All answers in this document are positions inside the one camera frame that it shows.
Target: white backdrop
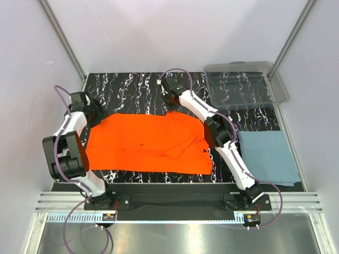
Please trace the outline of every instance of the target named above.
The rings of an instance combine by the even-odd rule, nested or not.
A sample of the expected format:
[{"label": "white backdrop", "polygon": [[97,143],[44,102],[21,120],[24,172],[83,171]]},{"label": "white backdrop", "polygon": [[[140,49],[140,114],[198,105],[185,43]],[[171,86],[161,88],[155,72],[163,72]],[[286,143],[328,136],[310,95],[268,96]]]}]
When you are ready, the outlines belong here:
[{"label": "white backdrop", "polygon": [[63,123],[53,85],[81,80],[37,0],[0,1],[0,253],[23,253],[41,191],[50,187],[41,141]]},{"label": "white backdrop", "polygon": [[310,191],[318,193],[339,250],[339,2],[318,1],[279,73],[290,93],[282,109]]},{"label": "white backdrop", "polygon": [[49,0],[86,72],[275,62],[306,0]]}]

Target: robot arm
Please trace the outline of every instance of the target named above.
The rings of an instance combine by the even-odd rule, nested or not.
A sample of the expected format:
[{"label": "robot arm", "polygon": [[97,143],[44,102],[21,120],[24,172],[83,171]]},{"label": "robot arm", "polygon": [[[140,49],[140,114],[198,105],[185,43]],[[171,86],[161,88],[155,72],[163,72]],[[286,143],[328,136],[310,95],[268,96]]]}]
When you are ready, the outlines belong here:
[{"label": "robot arm", "polygon": [[[90,100],[85,92],[73,93],[70,95],[72,103],[69,105],[71,119],[60,136],[58,142],[58,159],[63,173],[75,182],[83,191],[89,195],[89,192],[82,185],[86,184],[92,192],[90,202],[93,205],[108,206],[113,202],[112,192],[104,180],[98,178],[91,170],[88,163],[88,157],[80,141],[80,134],[87,125],[94,127],[105,117],[98,101]],[[60,129],[51,137],[42,140],[45,157],[49,172],[53,179],[62,180],[59,170],[56,166],[54,156],[54,145],[57,134],[63,129],[69,115],[65,115],[65,121]]]},{"label": "robot arm", "polygon": [[255,203],[264,193],[259,183],[248,176],[251,173],[240,157],[235,144],[231,142],[233,135],[230,124],[216,114],[215,108],[206,104],[194,92],[191,93],[184,85],[176,83],[173,77],[165,78],[158,84],[162,86],[162,96],[169,110],[182,105],[203,122],[204,136],[208,145],[215,148],[226,162],[245,202]]}]

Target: clear plastic container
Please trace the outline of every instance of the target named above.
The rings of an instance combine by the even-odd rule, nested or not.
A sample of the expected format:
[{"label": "clear plastic container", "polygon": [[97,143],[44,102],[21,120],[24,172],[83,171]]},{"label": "clear plastic container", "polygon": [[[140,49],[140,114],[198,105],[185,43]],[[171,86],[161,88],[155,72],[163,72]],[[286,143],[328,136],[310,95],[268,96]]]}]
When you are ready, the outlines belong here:
[{"label": "clear plastic container", "polygon": [[217,109],[268,108],[290,96],[271,62],[233,62],[204,68],[212,105]]}]

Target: white panel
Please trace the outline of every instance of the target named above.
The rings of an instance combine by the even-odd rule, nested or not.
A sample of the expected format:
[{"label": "white panel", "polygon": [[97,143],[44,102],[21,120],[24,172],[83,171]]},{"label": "white panel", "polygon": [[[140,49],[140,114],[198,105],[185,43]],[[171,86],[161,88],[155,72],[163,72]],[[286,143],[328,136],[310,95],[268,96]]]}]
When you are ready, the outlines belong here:
[{"label": "white panel", "polygon": [[0,252],[23,253],[40,192],[51,184],[41,141],[64,120],[53,85],[81,81],[38,1],[0,1]]},{"label": "white panel", "polygon": [[316,191],[339,248],[339,2],[317,3],[279,72],[282,105],[310,191]]},{"label": "white panel", "polygon": [[306,0],[49,0],[86,72],[275,62]]}]

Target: orange shirt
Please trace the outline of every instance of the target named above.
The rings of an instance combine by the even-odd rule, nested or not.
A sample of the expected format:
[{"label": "orange shirt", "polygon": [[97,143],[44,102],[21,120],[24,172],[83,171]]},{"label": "orange shirt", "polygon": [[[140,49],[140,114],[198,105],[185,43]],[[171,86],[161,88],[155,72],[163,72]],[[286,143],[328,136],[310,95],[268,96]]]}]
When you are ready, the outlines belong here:
[{"label": "orange shirt", "polygon": [[212,172],[203,124],[176,111],[165,116],[113,114],[91,129],[91,170],[208,174]]}]

